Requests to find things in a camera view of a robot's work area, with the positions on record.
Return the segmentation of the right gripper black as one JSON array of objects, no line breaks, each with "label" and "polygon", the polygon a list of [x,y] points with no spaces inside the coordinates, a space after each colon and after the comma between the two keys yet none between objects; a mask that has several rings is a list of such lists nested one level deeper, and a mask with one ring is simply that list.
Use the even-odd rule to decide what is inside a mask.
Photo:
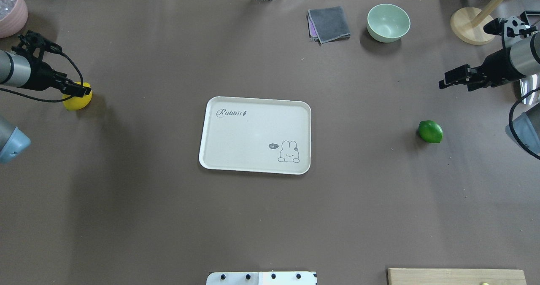
[{"label": "right gripper black", "polygon": [[438,82],[438,88],[442,90],[450,86],[467,85],[468,91],[475,91],[515,82],[516,70],[510,62],[509,52],[509,49],[500,49],[487,56],[480,66],[470,68],[469,64],[465,64],[449,70]]}]

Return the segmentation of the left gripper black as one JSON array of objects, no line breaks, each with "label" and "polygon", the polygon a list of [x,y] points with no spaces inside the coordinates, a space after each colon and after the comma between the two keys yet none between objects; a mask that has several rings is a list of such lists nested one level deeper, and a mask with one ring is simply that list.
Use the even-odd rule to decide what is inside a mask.
[{"label": "left gripper black", "polygon": [[75,83],[71,79],[64,78],[63,73],[53,70],[47,63],[40,62],[32,66],[25,89],[44,91],[48,88],[60,90],[60,93],[70,97],[84,97],[92,91],[92,88],[84,86],[84,83]]}]

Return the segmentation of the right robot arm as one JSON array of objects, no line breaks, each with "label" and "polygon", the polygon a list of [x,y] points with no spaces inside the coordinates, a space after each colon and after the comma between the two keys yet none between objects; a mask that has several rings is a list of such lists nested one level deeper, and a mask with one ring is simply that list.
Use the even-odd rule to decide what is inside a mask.
[{"label": "right robot arm", "polygon": [[[468,91],[475,91],[514,83],[536,74],[539,74],[539,37],[533,35],[490,54],[480,66],[465,64],[446,72],[438,87],[466,85]],[[530,90],[513,103],[505,128],[507,135],[535,159],[539,159],[539,105],[518,117],[514,114],[523,100],[538,91],[538,87]]]}]

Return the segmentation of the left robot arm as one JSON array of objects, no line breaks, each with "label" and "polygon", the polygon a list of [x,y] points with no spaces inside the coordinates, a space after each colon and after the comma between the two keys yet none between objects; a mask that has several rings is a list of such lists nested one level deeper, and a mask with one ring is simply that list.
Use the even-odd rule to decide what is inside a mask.
[{"label": "left robot arm", "polygon": [[[46,62],[31,53],[1,51],[0,74],[2,91],[5,91],[5,86],[33,91],[54,88],[66,95],[64,101],[74,97],[84,99],[92,91],[91,87],[85,86],[82,81],[75,83],[66,74],[52,69]],[[25,133],[2,116],[0,118],[1,164],[12,161],[29,145],[31,145],[31,140]]]}]

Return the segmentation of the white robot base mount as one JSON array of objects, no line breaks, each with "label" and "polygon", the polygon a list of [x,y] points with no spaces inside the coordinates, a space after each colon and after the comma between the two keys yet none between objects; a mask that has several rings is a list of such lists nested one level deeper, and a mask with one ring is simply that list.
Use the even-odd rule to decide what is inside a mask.
[{"label": "white robot base mount", "polygon": [[214,272],[207,277],[207,285],[316,285],[316,272]]}]

